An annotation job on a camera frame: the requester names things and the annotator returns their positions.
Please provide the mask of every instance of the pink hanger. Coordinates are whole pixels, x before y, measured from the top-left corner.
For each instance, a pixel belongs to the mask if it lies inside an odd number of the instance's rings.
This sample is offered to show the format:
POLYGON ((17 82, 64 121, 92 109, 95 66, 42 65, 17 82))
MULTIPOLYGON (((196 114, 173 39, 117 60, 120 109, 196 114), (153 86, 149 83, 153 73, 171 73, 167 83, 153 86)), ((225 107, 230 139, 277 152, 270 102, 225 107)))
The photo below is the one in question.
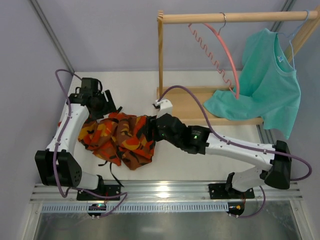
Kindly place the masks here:
MULTIPOLYGON (((223 13, 223 15, 224 15, 224 20, 225 20, 224 25, 223 25, 223 27, 224 27, 226 25, 226 15, 224 13, 223 13)), ((222 47, 223 47, 223 49, 224 49, 224 51, 225 51, 225 53, 226 53, 226 55, 227 55, 227 57, 229 59, 229 62, 231 64, 231 68, 232 68, 232 72, 233 72, 233 76, 234 76, 234 81, 235 81, 235 86, 236 86, 236 93, 231 88, 232 81, 230 79, 225 80, 225 75, 226 75, 225 70, 224 69, 221 69, 221 70, 219 69, 219 65, 220 65, 219 61, 218 60, 215 60, 215 61, 213 60, 214 54, 212 52, 208 53, 208 46, 206 44, 204 44, 204 45, 202 44, 202 38, 201 37, 197 38, 198 32, 196 30, 192 30, 191 29, 191 25, 192 25, 192 23, 190 23, 188 25, 188 27, 189 27, 191 33, 194 35, 195 40, 198 43, 200 43, 201 48, 205 51, 205 54, 207 55, 207 57, 210 58, 211 63, 214 66, 216 66, 216 70, 218 71, 218 73, 219 74, 223 73, 223 75, 222 75, 223 81, 225 83, 229 83, 230 91, 232 92, 232 94, 235 96, 236 99, 239 99, 240 86, 239 86, 239 78, 238 78, 238 74, 237 74, 237 71, 236 71, 235 63, 234 63, 234 60, 232 59, 231 53, 230 53, 226 43, 224 42, 224 40, 220 36, 220 30, 223 27, 220 28, 219 32, 217 32, 211 25, 209 25, 207 23, 204 23, 204 25, 207 26, 213 32, 213 34, 216 36, 216 38, 219 40, 219 42, 221 43, 221 45, 222 45, 222 47)))

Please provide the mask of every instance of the green shirt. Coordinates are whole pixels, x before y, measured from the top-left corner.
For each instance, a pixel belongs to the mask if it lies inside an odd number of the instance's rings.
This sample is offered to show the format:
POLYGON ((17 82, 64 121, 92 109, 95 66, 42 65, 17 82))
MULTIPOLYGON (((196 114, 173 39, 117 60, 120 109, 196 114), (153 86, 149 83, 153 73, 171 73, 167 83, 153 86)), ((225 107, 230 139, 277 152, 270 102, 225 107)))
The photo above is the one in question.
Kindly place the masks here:
POLYGON ((282 51, 278 34, 263 29, 246 40, 237 100, 216 91, 204 103, 212 114, 233 121, 262 117, 264 129, 278 129, 288 139, 299 109, 301 91, 296 70, 282 51))

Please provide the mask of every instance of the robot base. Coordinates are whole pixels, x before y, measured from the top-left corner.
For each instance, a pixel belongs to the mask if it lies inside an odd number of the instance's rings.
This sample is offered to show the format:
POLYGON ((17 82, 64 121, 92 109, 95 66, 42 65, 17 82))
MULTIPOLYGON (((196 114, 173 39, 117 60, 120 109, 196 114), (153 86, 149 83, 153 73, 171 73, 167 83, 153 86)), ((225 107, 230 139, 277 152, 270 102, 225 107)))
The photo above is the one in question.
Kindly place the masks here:
POLYGON ((219 200, 219 199, 241 199, 245 197, 246 199, 254 199, 255 193, 252 188, 248 189, 245 192, 239 192, 238 194, 233 193, 230 194, 226 190, 226 183, 212 183, 209 184, 209 194, 211 200, 219 200))
MULTIPOLYGON (((106 197, 112 197, 115 195, 118 195, 121 193, 121 186, 120 185, 105 185, 104 180, 102 176, 98 175, 99 181, 98 181, 98 187, 95 190, 90 190, 91 192, 101 195, 101 196, 106 196, 106 197)), ((100 197, 93 196, 89 193, 86 193, 85 191, 80 192, 78 191, 78 194, 76 196, 76 199, 78 201, 101 201, 100 197)), ((115 197, 115 198, 110 198, 106 199, 108 201, 119 201, 120 197, 115 197)))

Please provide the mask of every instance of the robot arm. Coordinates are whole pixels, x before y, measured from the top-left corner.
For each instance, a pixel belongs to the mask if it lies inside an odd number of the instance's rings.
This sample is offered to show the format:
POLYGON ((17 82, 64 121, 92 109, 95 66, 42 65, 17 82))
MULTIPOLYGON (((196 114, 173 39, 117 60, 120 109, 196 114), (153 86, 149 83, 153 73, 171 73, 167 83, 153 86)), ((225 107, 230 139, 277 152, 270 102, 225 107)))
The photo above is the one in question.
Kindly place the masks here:
MULTIPOLYGON (((69 123, 63 131, 57 149, 57 172, 60 184, 65 187, 93 190, 99 195, 104 195, 106 189, 102 177, 82 171, 81 166, 74 159, 73 153, 79 132, 85 121, 87 119, 101 119, 108 113, 116 112, 115 104, 110 91, 102 92, 101 82, 94 78, 83 78, 81 87, 78 87, 76 93, 72 93, 69 99, 71 113, 67 112, 64 115, 61 127, 58 128, 46 150, 39 150, 35 155, 41 181, 44 185, 57 185, 53 171, 54 150, 58 135, 63 130, 62 126, 69 117, 69 123)), ((232 141, 245 146, 288 153, 288 146, 285 142, 278 141, 277 145, 273 146, 223 136, 227 140, 224 142, 211 133, 209 128, 186 126, 177 117, 172 116, 172 104, 169 100, 156 101, 154 106, 159 109, 158 114, 150 117, 148 123, 149 135, 154 141, 166 140, 189 154, 226 156, 254 165, 253 168, 244 172, 229 174, 225 184, 225 190, 229 196, 239 198, 243 192, 263 183, 277 189, 289 188, 290 158, 229 144, 229 141, 232 141)))
POLYGON ((102 189, 103 179, 99 175, 82 171, 73 154, 83 124, 88 120, 101 119, 104 115, 116 112, 109 90, 102 92, 101 82, 94 78, 82 78, 81 87, 76 88, 76 93, 69 96, 71 113, 66 112, 51 143, 46 150, 39 150, 35 155, 35 162, 41 181, 44 185, 56 186, 53 171, 53 155, 58 135, 69 117, 67 127, 64 129, 57 149, 57 172, 61 186, 74 187, 87 190, 102 189))
POLYGON ((186 126, 177 117, 171 116, 172 104, 163 99, 154 104, 159 109, 155 120, 155 139, 166 140, 189 154, 220 155, 254 165, 243 172, 229 174, 225 190, 230 195, 240 196, 248 189, 266 184, 276 189, 289 189, 291 159, 278 154, 244 149, 229 142, 263 150, 289 153, 283 141, 276 145, 252 143, 219 134, 226 142, 217 138, 203 126, 186 126))

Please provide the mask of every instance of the wooden post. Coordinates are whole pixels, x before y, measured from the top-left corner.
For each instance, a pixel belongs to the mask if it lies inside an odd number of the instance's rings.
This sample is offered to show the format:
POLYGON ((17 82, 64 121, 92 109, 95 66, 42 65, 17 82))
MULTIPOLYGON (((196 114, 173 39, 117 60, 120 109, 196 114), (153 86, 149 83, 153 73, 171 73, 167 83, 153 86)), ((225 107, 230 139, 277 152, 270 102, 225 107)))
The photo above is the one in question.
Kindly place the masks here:
MULTIPOLYGON (((294 39, 292 40, 293 46, 293 55, 296 55, 297 52, 302 48, 308 38, 312 35, 312 33, 317 29, 320 25, 320 5, 315 8, 318 12, 316 19, 308 20, 301 29, 297 32, 294 39)), ((285 57, 288 59, 289 63, 292 61, 292 49, 291 46, 288 46, 284 51, 285 57)))
POLYGON ((164 11, 158 11, 158 50, 159 50, 159 97, 163 93, 164 87, 164 53, 163 53, 163 44, 164 44, 164 11))

